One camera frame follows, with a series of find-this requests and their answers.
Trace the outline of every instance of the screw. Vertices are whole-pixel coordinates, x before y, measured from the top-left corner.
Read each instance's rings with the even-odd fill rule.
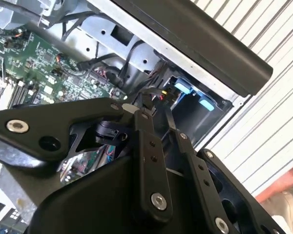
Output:
[[[223,234],[228,234],[229,233],[229,227],[228,225],[224,222],[223,219],[221,218],[216,218],[215,223],[217,228],[221,231]]]
[[[18,119],[14,119],[9,121],[6,124],[6,128],[13,133],[26,133],[29,130],[29,126],[26,122],[18,120]]]
[[[180,136],[181,136],[183,139],[185,139],[185,140],[188,138],[187,135],[184,134],[184,133],[181,133]]]
[[[206,155],[209,158],[213,158],[214,157],[214,155],[210,151],[206,151]]]
[[[117,105],[115,105],[115,104],[111,104],[111,107],[114,109],[114,110],[119,110],[119,107],[117,106]]]
[[[152,194],[151,202],[153,206],[160,211],[164,211],[167,208],[166,199],[160,193]]]
[[[157,162],[157,157],[156,157],[156,156],[152,156],[152,157],[151,157],[151,160],[152,160],[153,162]]]
[[[143,118],[148,119],[148,116],[146,114],[142,113],[142,116],[143,116]]]

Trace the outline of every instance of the wire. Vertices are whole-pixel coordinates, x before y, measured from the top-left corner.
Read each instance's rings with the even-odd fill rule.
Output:
[[[15,5],[15,4],[12,4],[10,2],[7,2],[7,1],[2,1],[0,0],[0,7],[3,7],[3,8],[6,8],[6,9],[9,9],[11,11],[14,11],[14,12],[17,12],[23,16],[26,16],[36,22],[39,22],[40,21],[40,15],[36,14],[35,12],[32,12],[28,9],[26,9],[25,7],[22,7],[22,6],[19,6],[19,5]]]
[[[130,62],[130,59],[131,59],[131,56],[132,56],[132,53],[133,51],[141,44],[144,44],[145,42],[143,40],[139,40],[137,41],[136,43],[134,43],[134,45],[132,46],[131,50],[129,51],[128,55],[127,55],[127,58],[126,58],[126,62],[119,74],[119,77],[122,78],[122,79],[125,79],[125,76],[127,74],[127,71],[128,71],[128,67],[129,67],[129,62]]]
[[[67,31],[67,23],[66,21],[62,22],[62,37],[64,36],[64,34],[66,33]]]
[[[97,18],[102,18],[102,19],[106,19],[106,20],[111,20],[110,17],[108,17],[107,15],[103,14],[103,13],[99,13],[99,14],[94,14],[94,15],[86,15],[83,16],[81,18],[79,18],[74,24],[73,26],[63,35],[62,37],[62,41],[66,41],[66,39],[68,38],[68,36],[73,32],[74,29],[76,29],[77,27],[79,27],[88,17],[97,17]]]
[[[104,61],[106,59],[111,59],[111,58],[116,58],[116,57],[118,57],[118,55],[115,54],[115,53],[103,55],[101,57],[93,58],[93,59],[88,60],[88,61],[79,62],[77,64],[77,67],[78,67],[79,70],[85,71],[85,70],[88,70],[88,68],[89,68],[90,65],[95,65],[95,64],[98,64],[99,62],[102,62],[102,61]]]
[[[60,19],[56,23],[68,22],[71,20],[77,20],[80,18],[89,17],[89,16],[93,16],[93,15],[95,15],[95,13],[93,11],[85,11],[85,12],[70,14],[70,15],[64,16],[62,19]]]
[[[76,29],[78,26],[80,26],[86,19],[87,19],[87,17],[83,17],[83,18],[78,19],[73,24],[73,26],[70,29],[68,29],[66,33],[64,33],[64,35],[62,36],[62,41],[66,41],[66,39],[74,31],[74,29]]]

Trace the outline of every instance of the motherboard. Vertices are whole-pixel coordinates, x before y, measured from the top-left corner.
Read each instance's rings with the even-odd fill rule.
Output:
[[[100,68],[84,77],[67,75],[63,66],[78,72],[77,61],[65,56],[61,68],[57,63],[59,54],[57,48],[25,28],[13,32],[0,29],[0,71],[4,60],[10,85],[10,91],[2,96],[8,99],[3,109],[22,104],[52,104],[99,97],[123,99],[126,96],[108,82]]]

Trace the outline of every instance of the white corrugated wall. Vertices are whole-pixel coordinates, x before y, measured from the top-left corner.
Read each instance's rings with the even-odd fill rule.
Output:
[[[293,0],[195,0],[273,68],[208,145],[253,195],[293,167]]]

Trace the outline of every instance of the person's hand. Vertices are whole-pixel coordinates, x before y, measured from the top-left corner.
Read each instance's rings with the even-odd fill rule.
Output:
[[[293,187],[293,168],[271,185],[271,188],[275,191],[274,193],[283,192],[291,187]]]
[[[264,190],[256,197],[260,203],[273,196],[276,193],[283,192],[293,186],[293,168],[277,179],[270,187]]]

